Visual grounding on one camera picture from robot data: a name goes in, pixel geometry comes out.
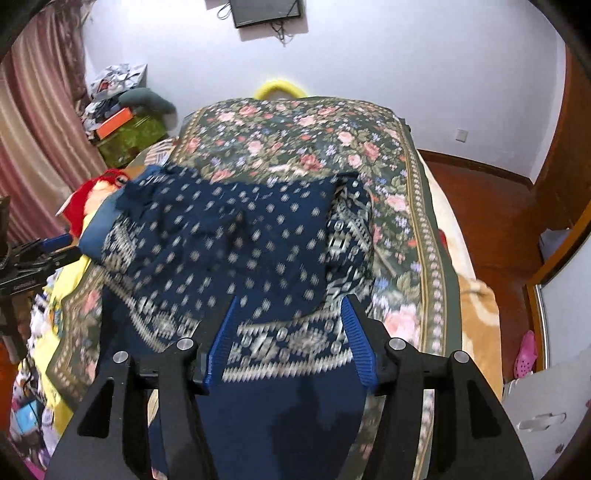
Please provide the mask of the wall socket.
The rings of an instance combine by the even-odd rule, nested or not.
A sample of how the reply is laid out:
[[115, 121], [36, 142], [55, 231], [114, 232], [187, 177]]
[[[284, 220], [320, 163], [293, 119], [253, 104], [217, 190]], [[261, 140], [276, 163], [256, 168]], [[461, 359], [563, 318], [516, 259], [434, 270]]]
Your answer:
[[463, 129], [457, 130], [455, 139], [458, 142], [465, 143], [467, 141], [467, 138], [468, 138], [468, 131], [467, 130], [463, 130]]

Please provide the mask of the pink slipper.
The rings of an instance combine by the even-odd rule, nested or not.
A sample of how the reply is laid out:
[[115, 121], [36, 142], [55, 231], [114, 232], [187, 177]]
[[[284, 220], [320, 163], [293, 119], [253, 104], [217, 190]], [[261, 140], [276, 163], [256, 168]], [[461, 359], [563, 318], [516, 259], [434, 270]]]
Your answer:
[[513, 375], [515, 379], [528, 376], [534, 370], [538, 358], [535, 333], [528, 330], [522, 337], [514, 366]]

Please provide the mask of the striped brown curtain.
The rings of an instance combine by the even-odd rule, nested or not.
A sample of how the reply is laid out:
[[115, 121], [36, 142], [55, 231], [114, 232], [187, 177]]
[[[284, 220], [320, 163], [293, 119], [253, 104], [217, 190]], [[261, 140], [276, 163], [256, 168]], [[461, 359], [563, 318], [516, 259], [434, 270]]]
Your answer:
[[89, 103], [82, 26], [88, 1], [51, 1], [1, 61], [1, 195], [10, 200], [8, 238], [53, 237], [56, 212], [106, 165], [81, 115]]

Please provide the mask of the wooden door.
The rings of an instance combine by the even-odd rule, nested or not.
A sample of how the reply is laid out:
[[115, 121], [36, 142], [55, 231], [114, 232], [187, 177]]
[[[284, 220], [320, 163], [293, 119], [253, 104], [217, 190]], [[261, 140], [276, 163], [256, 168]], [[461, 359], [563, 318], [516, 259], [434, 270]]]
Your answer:
[[552, 230], [573, 227], [590, 202], [590, 79], [570, 50], [556, 131], [533, 192]]

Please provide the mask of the red plush toy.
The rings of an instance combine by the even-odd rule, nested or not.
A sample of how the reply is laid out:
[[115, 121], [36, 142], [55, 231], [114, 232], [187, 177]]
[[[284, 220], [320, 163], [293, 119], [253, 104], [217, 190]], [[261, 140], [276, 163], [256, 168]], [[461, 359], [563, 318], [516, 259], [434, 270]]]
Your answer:
[[75, 190], [56, 215], [63, 215], [69, 222], [71, 235], [79, 238], [103, 201], [121, 189], [129, 179], [122, 170], [106, 170]]

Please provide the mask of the yellow hoop behind bed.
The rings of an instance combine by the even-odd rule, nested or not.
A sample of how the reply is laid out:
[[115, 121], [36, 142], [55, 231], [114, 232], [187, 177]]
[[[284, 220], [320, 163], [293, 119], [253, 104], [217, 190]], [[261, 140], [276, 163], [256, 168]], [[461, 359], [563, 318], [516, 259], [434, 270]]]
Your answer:
[[294, 99], [308, 97], [308, 94], [296, 84], [287, 80], [276, 79], [264, 82], [253, 94], [253, 98], [256, 100], [269, 100], [273, 95], [286, 95]]

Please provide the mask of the yellow garment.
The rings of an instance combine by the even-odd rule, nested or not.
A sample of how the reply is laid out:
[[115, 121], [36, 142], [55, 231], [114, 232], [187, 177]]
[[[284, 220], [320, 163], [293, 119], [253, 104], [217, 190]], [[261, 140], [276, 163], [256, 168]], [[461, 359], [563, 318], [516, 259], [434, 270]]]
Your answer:
[[34, 341], [32, 359], [40, 374], [45, 405], [53, 414], [53, 428], [59, 436], [63, 434], [73, 413], [49, 379], [48, 366], [63, 334], [62, 300], [77, 288], [89, 264], [90, 259], [82, 255], [73, 264], [60, 269], [55, 274], [53, 283], [44, 288], [44, 292], [49, 294], [44, 313], [46, 328]]

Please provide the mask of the green covered cabinet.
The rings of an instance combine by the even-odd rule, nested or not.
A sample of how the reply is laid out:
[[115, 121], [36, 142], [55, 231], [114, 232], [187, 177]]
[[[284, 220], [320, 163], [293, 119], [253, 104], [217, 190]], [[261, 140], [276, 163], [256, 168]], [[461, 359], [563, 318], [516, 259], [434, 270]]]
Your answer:
[[128, 165], [141, 151], [168, 137], [164, 124], [152, 116], [134, 117], [96, 145], [108, 168]]

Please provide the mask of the folded blue jeans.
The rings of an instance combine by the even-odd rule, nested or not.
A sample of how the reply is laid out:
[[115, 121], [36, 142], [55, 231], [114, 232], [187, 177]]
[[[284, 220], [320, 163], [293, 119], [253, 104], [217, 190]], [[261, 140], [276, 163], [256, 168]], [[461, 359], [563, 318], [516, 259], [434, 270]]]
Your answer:
[[121, 213], [117, 208], [117, 201], [124, 190], [125, 187], [113, 192], [105, 188], [99, 189], [90, 194], [85, 205], [84, 229], [78, 245], [82, 254], [95, 263], [101, 263], [104, 242]]

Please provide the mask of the small wall monitor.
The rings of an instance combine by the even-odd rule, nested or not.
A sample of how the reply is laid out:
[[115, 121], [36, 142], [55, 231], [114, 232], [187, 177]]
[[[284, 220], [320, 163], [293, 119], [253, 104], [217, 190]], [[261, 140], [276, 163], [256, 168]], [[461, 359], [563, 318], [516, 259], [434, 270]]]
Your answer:
[[301, 0], [230, 0], [236, 28], [301, 17]]

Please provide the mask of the floral bedspread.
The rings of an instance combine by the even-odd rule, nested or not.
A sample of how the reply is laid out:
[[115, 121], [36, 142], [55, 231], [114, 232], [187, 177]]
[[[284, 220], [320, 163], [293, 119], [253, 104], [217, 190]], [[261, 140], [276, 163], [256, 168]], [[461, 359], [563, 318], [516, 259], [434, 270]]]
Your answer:
[[[165, 164], [147, 167], [133, 181], [171, 166], [197, 170], [212, 182], [358, 174], [370, 196], [374, 276], [370, 302], [358, 297], [360, 304], [392, 336], [420, 350], [445, 354], [460, 346], [458, 277], [408, 126], [391, 110], [337, 98], [219, 102], [187, 117]], [[68, 326], [90, 324], [98, 341], [90, 358], [97, 374], [116, 353], [100, 358], [105, 278], [102, 264], [91, 260], [71, 295], [77, 311], [64, 317]], [[361, 478], [374, 447], [385, 403], [363, 389], [361, 426], [335, 479]]]

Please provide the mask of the grey plush pillow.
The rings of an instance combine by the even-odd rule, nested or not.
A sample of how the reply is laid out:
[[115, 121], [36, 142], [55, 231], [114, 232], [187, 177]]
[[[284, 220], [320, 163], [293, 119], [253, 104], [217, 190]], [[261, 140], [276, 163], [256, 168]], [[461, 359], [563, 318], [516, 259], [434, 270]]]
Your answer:
[[151, 89], [140, 87], [125, 91], [118, 97], [122, 107], [132, 110], [145, 110], [156, 114], [168, 115], [176, 111], [176, 107]]

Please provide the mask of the navy patterned hooded garment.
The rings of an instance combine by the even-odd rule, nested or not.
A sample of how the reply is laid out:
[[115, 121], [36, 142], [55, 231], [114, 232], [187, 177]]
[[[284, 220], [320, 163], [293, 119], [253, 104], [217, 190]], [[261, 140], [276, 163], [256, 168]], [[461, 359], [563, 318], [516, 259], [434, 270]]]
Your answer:
[[127, 184], [100, 261], [100, 358], [160, 352], [235, 300], [221, 381], [198, 401], [223, 479], [335, 479], [363, 389], [342, 326], [370, 302], [370, 196], [358, 174], [212, 182], [171, 166]]

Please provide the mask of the orange box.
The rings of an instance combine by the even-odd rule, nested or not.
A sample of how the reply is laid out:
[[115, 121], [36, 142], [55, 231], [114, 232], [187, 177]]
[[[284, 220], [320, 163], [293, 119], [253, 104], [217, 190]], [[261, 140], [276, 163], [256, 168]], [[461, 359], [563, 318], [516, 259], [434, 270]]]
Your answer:
[[132, 118], [132, 111], [128, 107], [122, 108], [100, 124], [100, 126], [96, 129], [97, 137], [100, 140], [105, 139]]

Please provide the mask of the orange blanket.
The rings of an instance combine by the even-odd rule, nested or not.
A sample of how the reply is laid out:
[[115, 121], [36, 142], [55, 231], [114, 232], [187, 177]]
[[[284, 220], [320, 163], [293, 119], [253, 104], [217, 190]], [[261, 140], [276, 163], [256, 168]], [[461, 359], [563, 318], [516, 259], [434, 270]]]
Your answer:
[[503, 395], [499, 308], [493, 290], [479, 279], [459, 276], [462, 349], [479, 367], [499, 400]]

